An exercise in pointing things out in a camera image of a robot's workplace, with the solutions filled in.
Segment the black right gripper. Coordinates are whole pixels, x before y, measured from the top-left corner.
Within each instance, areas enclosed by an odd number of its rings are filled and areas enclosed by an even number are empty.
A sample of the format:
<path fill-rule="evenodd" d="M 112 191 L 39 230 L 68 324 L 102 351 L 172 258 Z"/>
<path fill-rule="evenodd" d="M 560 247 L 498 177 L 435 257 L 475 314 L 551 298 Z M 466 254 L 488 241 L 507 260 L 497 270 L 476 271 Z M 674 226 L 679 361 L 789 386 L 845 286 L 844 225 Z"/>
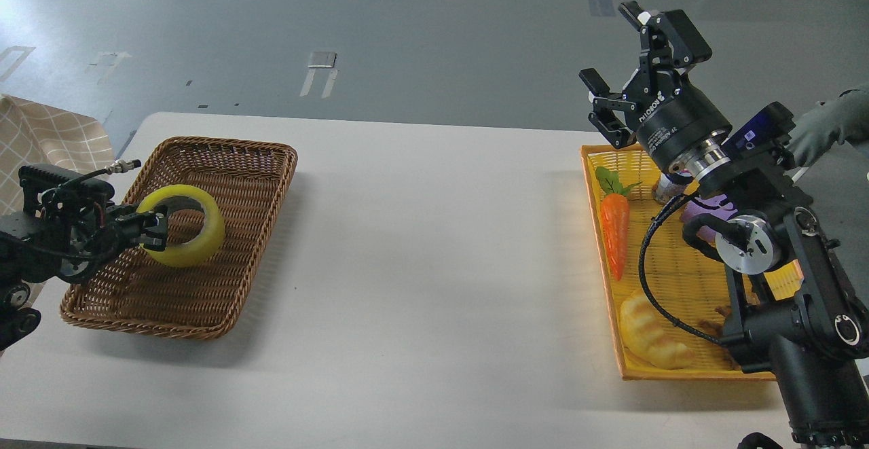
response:
<path fill-rule="evenodd" d="M 649 12 L 624 1 L 618 12 L 640 36 L 639 65 L 620 92 L 594 68 L 578 77 L 589 90 L 589 121 L 615 149 L 639 143 L 662 173 L 679 173 L 699 148 L 719 145 L 733 125 L 687 77 L 713 56 L 683 10 Z"/>

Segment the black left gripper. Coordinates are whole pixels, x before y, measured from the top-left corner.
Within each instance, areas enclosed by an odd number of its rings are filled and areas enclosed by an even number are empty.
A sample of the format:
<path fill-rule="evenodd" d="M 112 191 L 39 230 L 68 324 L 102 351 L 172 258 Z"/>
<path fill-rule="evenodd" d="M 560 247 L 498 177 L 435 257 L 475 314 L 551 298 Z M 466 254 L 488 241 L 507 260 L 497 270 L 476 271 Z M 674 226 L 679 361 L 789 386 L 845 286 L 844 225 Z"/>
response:
<path fill-rule="evenodd" d="M 115 258 L 136 246 L 150 252 L 166 250 L 168 230 L 145 227 L 167 226 L 167 207 L 136 211 L 132 204 L 119 204 L 107 209 L 105 219 L 105 224 L 91 236 L 90 257 Z"/>

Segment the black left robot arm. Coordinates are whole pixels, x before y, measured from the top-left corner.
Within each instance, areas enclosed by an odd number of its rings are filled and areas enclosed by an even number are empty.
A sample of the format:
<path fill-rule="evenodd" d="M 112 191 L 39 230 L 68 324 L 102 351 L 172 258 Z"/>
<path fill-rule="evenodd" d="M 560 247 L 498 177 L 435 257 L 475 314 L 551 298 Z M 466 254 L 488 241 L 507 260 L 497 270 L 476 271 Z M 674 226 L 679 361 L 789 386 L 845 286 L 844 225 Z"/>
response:
<path fill-rule="evenodd" d="M 115 204 L 115 190 L 105 181 L 106 175 L 141 166 L 134 159 L 84 174 L 53 164 L 19 168 L 24 204 L 3 215 L 1 226 L 3 349 L 41 322 L 40 311 L 27 306 L 33 285 L 52 278 L 81 284 L 131 248 L 166 248 L 168 208 L 138 211 L 133 204 Z"/>

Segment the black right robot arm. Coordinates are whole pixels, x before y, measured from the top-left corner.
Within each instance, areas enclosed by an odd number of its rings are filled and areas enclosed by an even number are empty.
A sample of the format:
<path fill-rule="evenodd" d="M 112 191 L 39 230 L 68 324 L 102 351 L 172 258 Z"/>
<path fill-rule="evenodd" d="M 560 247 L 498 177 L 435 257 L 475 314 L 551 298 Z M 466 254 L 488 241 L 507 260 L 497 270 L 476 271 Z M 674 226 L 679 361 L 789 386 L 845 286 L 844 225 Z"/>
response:
<path fill-rule="evenodd" d="M 671 315 L 646 281 L 648 246 L 687 195 L 669 199 L 640 244 L 642 290 L 671 324 L 724 348 L 745 374 L 773 374 L 798 445 L 865 448 L 867 388 L 856 361 L 867 357 L 867 308 L 812 198 L 786 174 L 794 116 L 769 103 L 731 137 L 729 121 L 689 80 L 713 52 L 686 13 L 648 12 L 636 1 L 618 10 L 639 34 L 638 69 L 620 92 L 596 69 L 580 72 L 589 121 L 615 149 L 637 143 L 665 175 L 686 171 L 698 196 L 726 196 L 735 206 L 728 219 L 700 214 L 683 227 L 688 246 L 723 264 L 731 313 L 721 337 Z"/>

